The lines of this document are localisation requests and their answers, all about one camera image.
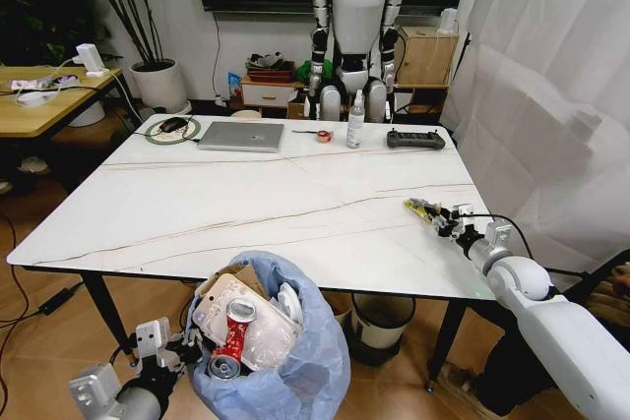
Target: red tape roll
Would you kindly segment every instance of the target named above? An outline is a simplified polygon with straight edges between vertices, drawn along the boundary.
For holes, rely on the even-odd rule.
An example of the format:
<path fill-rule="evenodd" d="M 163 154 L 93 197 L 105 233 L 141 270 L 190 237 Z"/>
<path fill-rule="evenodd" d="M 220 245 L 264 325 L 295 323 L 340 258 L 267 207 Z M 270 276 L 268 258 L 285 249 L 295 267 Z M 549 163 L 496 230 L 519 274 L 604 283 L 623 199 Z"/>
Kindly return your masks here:
<path fill-rule="evenodd" d="M 326 130 L 321 130 L 321 131 L 317 132 L 317 141 L 319 143 L 327 143 L 332 138 L 333 137 L 331 136 L 330 132 L 327 132 Z"/>

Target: soda can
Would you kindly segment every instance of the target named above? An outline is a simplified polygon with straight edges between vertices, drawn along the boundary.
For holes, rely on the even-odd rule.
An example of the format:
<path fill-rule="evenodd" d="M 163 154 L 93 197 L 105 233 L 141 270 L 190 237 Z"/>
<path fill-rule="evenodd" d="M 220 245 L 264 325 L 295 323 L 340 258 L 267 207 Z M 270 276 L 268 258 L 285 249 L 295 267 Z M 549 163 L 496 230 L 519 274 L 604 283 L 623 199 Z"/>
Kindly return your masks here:
<path fill-rule="evenodd" d="M 213 354 L 226 354 L 240 362 L 249 324 L 256 320 L 256 306 L 247 299 L 236 298 L 227 305 L 227 337 L 225 345 Z"/>
<path fill-rule="evenodd" d="M 240 324 L 256 320 L 256 306 L 247 299 L 233 299 L 227 304 L 227 316 Z"/>
<path fill-rule="evenodd" d="M 208 361 L 208 375 L 227 381 L 240 374 L 240 363 L 227 354 L 217 354 Z"/>

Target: table leg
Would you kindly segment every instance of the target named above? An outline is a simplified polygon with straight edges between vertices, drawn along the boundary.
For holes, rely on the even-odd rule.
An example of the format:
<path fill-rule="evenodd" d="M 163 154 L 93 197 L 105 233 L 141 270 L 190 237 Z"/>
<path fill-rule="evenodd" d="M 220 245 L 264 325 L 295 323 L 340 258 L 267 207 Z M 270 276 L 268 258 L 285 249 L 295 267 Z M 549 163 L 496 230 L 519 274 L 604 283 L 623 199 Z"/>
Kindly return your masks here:
<path fill-rule="evenodd" d="M 433 357 L 429 359 L 428 362 L 429 381 L 426 384 L 426 390 L 429 393 L 433 392 L 437 376 L 440 374 L 444 361 L 446 361 L 446 357 L 451 350 L 455 335 L 464 317 L 466 306 L 467 302 L 465 300 L 453 299 L 446 308 L 446 314 L 444 314 L 444 319 L 442 320 L 442 327 L 437 334 Z"/>
<path fill-rule="evenodd" d="M 132 366 L 136 366 L 138 364 L 138 358 L 136 358 L 136 355 L 134 354 L 127 331 L 120 320 L 116 304 L 114 304 L 114 301 L 111 298 L 111 294 L 107 289 L 107 285 L 105 284 L 102 275 L 95 272 L 82 272 L 81 278 L 86 284 L 86 288 L 88 289 L 88 292 L 90 292 L 90 295 L 94 300 L 94 304 L 100 312 L 102 319 L 109 327 L 111 334 L 113 334 L 116 341 L 118 341 L 118 345 L 127 356 L 127 359 L 129 359 L 130 364 Z"/>
<path fill-rule="evenodd" d="M 127 92 L 129 100 L 133 100 L 133 96 L 131 95 L 131 91 L 129 90 L 129 86 L 127 85 L 127 81 L 125 81 L 125 76 L 121 74 L 120 76 L 118 76 L 118 80 L 120 81 L 120 83 L 116 81 L 116 89 L 118 90 L 120 96 L 122 98 L 125 98 L 125 92 Z M 131 117 L 131 121 L 133 122 L 133 124 L 136 127 L 142 125 L 142 120 L 138 118 L 140 116 L 140 112 L 138 112 L 138 109 L 133 106 L 133 103 L 127 103 L 127 100 L 125 100 L 125 105 L 127 106 L 127 108 L 133 107 L 133 109 L 129 110 L 129 116 Z"/>

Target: blue plastic bag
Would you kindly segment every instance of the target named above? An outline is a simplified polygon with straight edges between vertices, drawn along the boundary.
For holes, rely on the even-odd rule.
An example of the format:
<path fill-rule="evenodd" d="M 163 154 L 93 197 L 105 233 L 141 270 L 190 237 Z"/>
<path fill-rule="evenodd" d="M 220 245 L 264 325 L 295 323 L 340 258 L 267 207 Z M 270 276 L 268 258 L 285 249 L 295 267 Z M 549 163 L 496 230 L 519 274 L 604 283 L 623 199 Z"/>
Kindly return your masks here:
<path fill-rule="evenodd" d="M 231 264 L 253 265 L 270 295 L 288 282 L 302 304 L 303 331 L 278 368 L 230 381 L 206 374 L 209 353 L 204 353 L 191 370 L 195 393 L 221 420 L 334 418 L 346 396 L 350 362 L 342 328 L 317 286 L 296 265 L 273 253 L 244 252 Z"/>

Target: floor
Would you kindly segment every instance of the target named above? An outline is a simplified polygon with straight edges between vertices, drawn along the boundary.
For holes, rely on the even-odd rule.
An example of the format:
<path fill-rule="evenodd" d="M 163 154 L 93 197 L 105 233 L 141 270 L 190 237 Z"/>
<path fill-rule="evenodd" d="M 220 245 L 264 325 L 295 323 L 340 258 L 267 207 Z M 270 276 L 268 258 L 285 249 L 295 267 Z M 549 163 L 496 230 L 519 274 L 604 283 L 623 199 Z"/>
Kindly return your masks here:
<path fill-rule="evenodd" d="M 116 117 L 108 114 L 105 120 L 89 128 L 62 131 L 56 142 L 78 156 L 86 157 L 91 153 L 102 156 L 108 149 L 109 135 L 118 128 L 120 123 Z M 83 165 L 74 157 L 72 161 Z M 65 197 L 57 182 L 44 177 L 38 179 L 26 195 L 11 195 L 0 200 L 0 209 L 14 222 L 18 240 L 22 240 Z M 9 226 L 0 221 L 1 259 L 10 250 Z M 62 287 L 79 280 L 76 275 L 22 269 L 17 269 L 17 275 L 31 299 L 32 307 L 37 307 Z M 175 327 L 179 311 L 192 290 L 176 281 L 139 278 L 109 277 L 107 284 L 127 329 L 164 315 Z M 9 267 L 0 265 L 0 319 L 14 318 L 22 309 L 22 298 L 10 276 Z M 445 309 L 445 302 L 418 300 L 416 315 L 407 328 L 401 353 L 396 358 L 379 369 L 352 362 L 350 388 L 337 419 L 477 418 L 463 402 L 449 396 L 439 386 L 433 395 L 427 394 L 423 387 L 427 379 L 426 362 Z M 1 331 L 4 336 L 7 329 Z M 500 329 L 474 313 L 467 313 L 449 359 L 480 371 L 487 353 L 500 335 Z M 67 392 L 67 383 L 85 367 L 106 362 L 114 347 L 114 340 L 85 288 L 79 289 L 74 298 L 51 316 L 36 316 L 24 321 L 10 338 L 2 362 L 2 372 L 10 392 L 3 418 L 81 418 Z M 115 368 L 124 381 L 133 375 L 122 356 L 119 356 Z M 170 398 L 170 407 L 164 418 L 215 417 L 197 399 L 188 380 L 183 379 Z M 559 391 L 549 390 L 517 408 L 509 418 L 552 420 L 582 417 Z"/>

